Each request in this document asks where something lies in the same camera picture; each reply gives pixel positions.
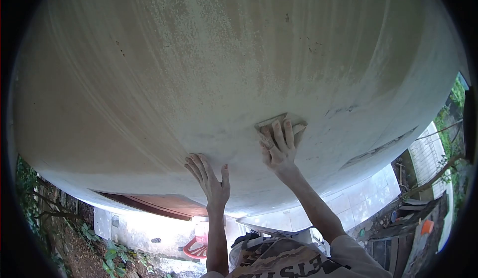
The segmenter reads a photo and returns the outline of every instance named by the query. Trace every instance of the red plastic chair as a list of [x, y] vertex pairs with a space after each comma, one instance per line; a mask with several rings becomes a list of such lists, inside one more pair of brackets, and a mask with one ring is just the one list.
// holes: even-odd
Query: red plastic chair
[[[205, 224], [206, 225], [196, 225], [196, 236], [182, 249], [184, 251], [184, 254], [191, 258], [203, 259], [207, 257], [207, 235], [209, 234], [209, 229], [207, 227], [208, 223]], [[191, 247], [195, 243], [200, 243], [202, 244], [202, 246], [195, 249], [191, 249]]]

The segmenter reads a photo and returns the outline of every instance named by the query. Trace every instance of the person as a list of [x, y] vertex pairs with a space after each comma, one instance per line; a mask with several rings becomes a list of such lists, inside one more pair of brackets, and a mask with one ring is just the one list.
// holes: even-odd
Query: person
[[230, 196], [229, 169], [221, 169], [222, 182], [216, 178], [206, 156], [191, 154], [184, 165], [199, 182], [207, 198], [209, 239], [207, 273], [202, 278], [275, 278], [275, 277], [392, 277], [353, 238], [348, 236], [332, 210], [312, 189], [294, 163], [294, 144], [289, 119], [272, 122], [272, 133], [261, 129], [263, 162], [296, 195], [307, 216], [330, 244], [330, 257], [310, 244], [287, 237], [261, 237], [244, 240], [236, 267], [229, 273], [223, 215]]

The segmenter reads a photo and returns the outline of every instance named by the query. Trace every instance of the orange object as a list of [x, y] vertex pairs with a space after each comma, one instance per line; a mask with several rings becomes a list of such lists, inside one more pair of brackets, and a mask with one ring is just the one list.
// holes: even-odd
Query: orange object
[[421, 234], [424, 235], [425, 233], [431, 233], [434, 224], [435, 222], [433, 221], [425, 220], [425, 222], [423, 222], [423, 226], [421, 227]]
[[[196, 225], [195, 237], [186, 246], [182, 248], [184, 254], [191, 258], [206, 258], [207, 257], [207, 239], [209, 237], [209, 223], [201, 222]], [[199, 243], [200, 247], [191, 249], [194, 244]]]

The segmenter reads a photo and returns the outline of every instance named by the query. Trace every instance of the finger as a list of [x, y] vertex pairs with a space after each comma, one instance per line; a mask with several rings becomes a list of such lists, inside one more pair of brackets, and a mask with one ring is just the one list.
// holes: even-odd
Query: finger
[[186, 169], [189, 170], [189, 172], [194, 176], [194, 178], [197, 180], [197, 182], [199, 184], [201, 184], [201, 181], [199, 180], [199, 178], [197, 177], [197, 175], [194, 173], [194, 170], [191, 168], [191, 166], [189, 166], [188, 164], [184, 164], [184, 167], [186, 167]]
[[201, 172], [199, 171], [199, 168], [196, 166], [196, 164], [193, 162], [193, 160], [191, 158], [186, 158], [185, 160], [186, 160], [186, 163], [189, 165], [189, 167], [191, 167], [191, 169], [193, 170], [196, 177], [201, 182], [203, 180], [203, 176], [201, 175]]
[[189, 157], [193, 160], [194, 164], [196, 164], [196, 167], [199, 169], [199, 172], [203, 177], [203, 180], [208, 181], [209, 177], [207, 176], [206, 169], [204, 168], [201, 159], [196, 154], [190, 154]]
[[230, 189], [231, 185], [229, 184], [229, 167], [228, 165], [224, 165], [221, 168], [221, 176], [222, 176], [222, 188], [223, 189]]
[[212, 170], [211, 165], [210, 165], [209, 162], [207, 161], [206, 156], [203, 155], [203, 154], [197, 154], [197, 156], [199, 157], [199, 159], [201, 160], [201, 162], [202, 162], [203, 165], [204, 165], [204, 170], [206, 171], [206, 174], [207, 174], [208, 179], [215, 179], [216, 181], [218, 181], [218, 179], [217, 179], [216, 176], [214, 175], [214, 171]]
[[291, 150], [295, 149], [294, 133], [292, 131], [292, 124], [290, 119], [284, 120], [284, 132], [285, 132], [285, 142], [287, 143], [287, 146]]
[[271, 132], [269, 131], [269, 128], [266, 126], [263, 126], [260, 128], [259, 137], [260, 141], [262, 141], [263, 144], [266, 145], [267, 149], [271, 149], [275, 144], [274, 140], [272, 140]]
[[285, 139], [282, 133], [281, 123], [278, 120], [274, 120], [272, 122], [272, 129], [274, 130], [274, 139], [275, 139], [275, 142], [277, 142], [277, 146], [279, 147], [279, 150], [281, 150], [282, 152], [285, 152], [289, 148], [285, 144]]
[[266, 144], [262, 143], [262, 141], [259, 141], [259, 144], [260, 144], [260, 149], [262, 151], [262, 161], [263, 161], [263, 163], [266, 164], [266, 165], [270, 165], [271, 164], [271, 153], [267, 149]]

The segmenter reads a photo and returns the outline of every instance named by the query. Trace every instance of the shirt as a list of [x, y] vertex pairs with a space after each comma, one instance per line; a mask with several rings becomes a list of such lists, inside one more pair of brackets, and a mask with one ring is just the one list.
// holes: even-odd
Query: shirt
[[[392, 277], [348, 235], [333, 240], [331, 257], [290, 238], [254, 245], [243, 249], [241, 255], [240, 265], [227, 278]], [[221, 277], [218, 272], [207, 272], [201, 278]]]

